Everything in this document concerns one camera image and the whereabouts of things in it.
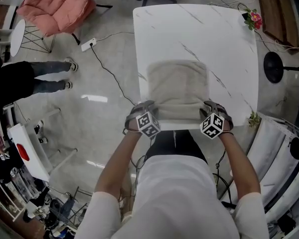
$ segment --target sneaker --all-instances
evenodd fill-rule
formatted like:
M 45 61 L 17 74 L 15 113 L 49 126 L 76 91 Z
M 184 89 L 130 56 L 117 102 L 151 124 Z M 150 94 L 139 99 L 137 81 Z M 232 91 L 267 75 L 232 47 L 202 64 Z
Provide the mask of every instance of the sneaker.
M 49 141 L 48 141 L 47 138 L 45 138 L 45 137 L 41 137 L 41 138 L 39 138 L 39 142 L 40 142 L 40 143 L 48 143 Z
M 65 89 L 72 89 L 72 87 L 73 87 L 72 82 L 66 82 L 65 83 Z
M 34 131 L 36 134 L 40 133 L 43 128 L 43 121 L 39 120 L 38 124 L 35 126 Z
M 79 69 L 79 66 L 77 63 L 74 62 L 74 60 L 70 57 L 67 57 L 64 59 L 64 62 L 69 62 L 71 63 L 71 67 L 70 69 L 73 71 L 73 72 L 76 72 L 78 69 Z

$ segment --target white fabric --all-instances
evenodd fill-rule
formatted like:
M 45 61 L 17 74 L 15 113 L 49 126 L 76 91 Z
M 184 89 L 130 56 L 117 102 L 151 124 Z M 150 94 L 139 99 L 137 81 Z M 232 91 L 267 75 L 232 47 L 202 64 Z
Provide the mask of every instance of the white fabric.
M 75 238 L 267 239 L 269 234 L 259 193 L 244 196 L 231 217 L 203 160 L 160 155 L 141 170 L 133 216 L 124 226 L 117 199 L 97 192 Z
M 149 99 L 158 120 L 201 120 L 199 109 L 209 100 L 208 73 L 203 63 L 170 60 L 148 68 Z

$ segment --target black pants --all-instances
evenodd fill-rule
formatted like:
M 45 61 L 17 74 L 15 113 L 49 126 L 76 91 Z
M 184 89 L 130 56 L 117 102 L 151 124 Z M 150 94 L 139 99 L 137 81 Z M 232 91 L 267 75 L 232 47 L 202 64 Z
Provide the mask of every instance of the black pants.
M 194 141 L 188 130 L 177 130 L 174 138 L 174 131 L 162 131 L 156 135 L 155 143 L 146 153 L 146 160 L 157 155 L 185 155 L 206 158 Z

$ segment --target marble floor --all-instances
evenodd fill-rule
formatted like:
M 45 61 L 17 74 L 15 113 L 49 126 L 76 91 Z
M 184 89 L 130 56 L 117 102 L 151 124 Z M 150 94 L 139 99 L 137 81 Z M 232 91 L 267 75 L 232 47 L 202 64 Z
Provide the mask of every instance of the marble floor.
M 133 9 L 142 5 L 136 0 L 95 0 L 99 4 L 111 4 L 112 9 L 97 8 L 78 29 L 77 36 L 82 43 L 95 37 L 103 38 L 117 32 L 133 32 Z M 177 0 L 178 3 L 196 4 L 222 4 L 221 0 Z M 258 0 L 224 0 L 226 2 L 241 1 L 250 8 L 260 11 Z M 168 3 L 167 0 L 149 0 L 148 5 Z M 259 31 L 266 41 L 270 40 Z M 267 43 L 272 50 L 277 50 L 273 44 Z M 134 100 L 139 100 L 138 72 L 135 51 L 134 35 L 120 33 L 113 35 L 97 43 L 94 47 L 97 55 L 106 68 L 111 70 L 120 81 L 125 94 Z M 283 80 L 278 84 L 271 84 L 263 71 L 263 58 L 267 53 L 266 47 L 257 42 L 259 61 L 259 100 L 258 111 L 271 113 L 278 117 L 293 122 L 296 118 L 299 106 L 299 73 L 285 72 Z M 278 52 L 285 65 L 299 66 L 299 52 L 290 55 L 288 52 Z M 69 79 L 73 82 L 72 90 L 59 91 L 52 94 L 37 94 L 17 103 L 20 109 L 16 109 L 16 116 L 20 122 L 34 120 L 45 112 L 54 108 L 61 108 L 61 114 L 54 115 L 44 120 L 44 134 L 49 139 L 45 150 L 52 153 L 56 149 L 61 150 L 59 156 L 55 156 L 55 163 L 64 159 L 70 152 L 70 148 L 77 148 L 78 152 L 71 157 L 60 169 L 51 175 L 50 185 L 60 192 L 74 193 L 76 187 L 92 192 L 102 168 L 94 164 L 105 165 L 116 146 L 121 141 L 122 130 L 126 115 L 132 106 L 120 92 L 112 75 L 102 69 L 91 50 L 81 51 L 73 37 L 69 34 L 58 34 L 55 39 L 51 54 L 45 54 L 28 49 L 20 49 L 12 62 L 18 61 L 52 61 L 63 60 L 72 57 L 78 64 L 76 73 L 60 73 L 41 77 L 46 80 Z M 83 95 L 97 95 L 108 98 L 107 103 L 89 101 L 82 98 Z M 256 134 L 256 129 L 248 126 L 235 127 L 233 129 L 238 141 L 247 152 Z M 221 142 L 203 137 L 198 130 L 193 130 L 192 135 L 201 147 L 211 169 L 216 171 L 215 164 L 222 155 L 224 149 Z M 133 160 L 145 154 L 150 146 L 150 141 L 142 137 L 138 143 Z M 220 165 L 220 174 L 227 180 L 231 180 L 228 159 L 225 158 Z M 220 185 L 219 194 L 224 190 Z M 84 196 L 77 196 L 82 201 Z

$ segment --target beige cloth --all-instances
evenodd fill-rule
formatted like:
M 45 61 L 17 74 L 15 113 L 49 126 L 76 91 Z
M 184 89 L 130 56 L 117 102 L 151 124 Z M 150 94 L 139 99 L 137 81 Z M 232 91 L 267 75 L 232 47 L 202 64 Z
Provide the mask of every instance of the beige cloth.
M 149 99 L 158 107 L 159 120 L 200 120 L 199 109 L 209 99 L 204 64 L 169 60 L 148 68 Z

